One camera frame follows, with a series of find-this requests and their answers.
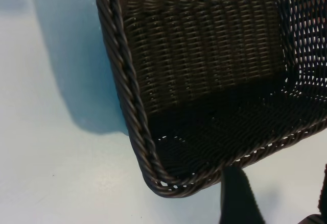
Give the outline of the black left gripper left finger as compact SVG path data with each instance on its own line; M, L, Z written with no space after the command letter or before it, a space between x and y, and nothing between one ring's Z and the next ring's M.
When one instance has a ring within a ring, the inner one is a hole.
M226 167L221 177L220 223L263 223L249 180L238 167Z

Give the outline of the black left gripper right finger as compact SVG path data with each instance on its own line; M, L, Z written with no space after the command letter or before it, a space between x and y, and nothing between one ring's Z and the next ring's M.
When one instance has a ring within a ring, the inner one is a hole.
M327 168L324 170L324 179L323 179L323 186L320 192L318 209L326 209L326 202L327 202Z

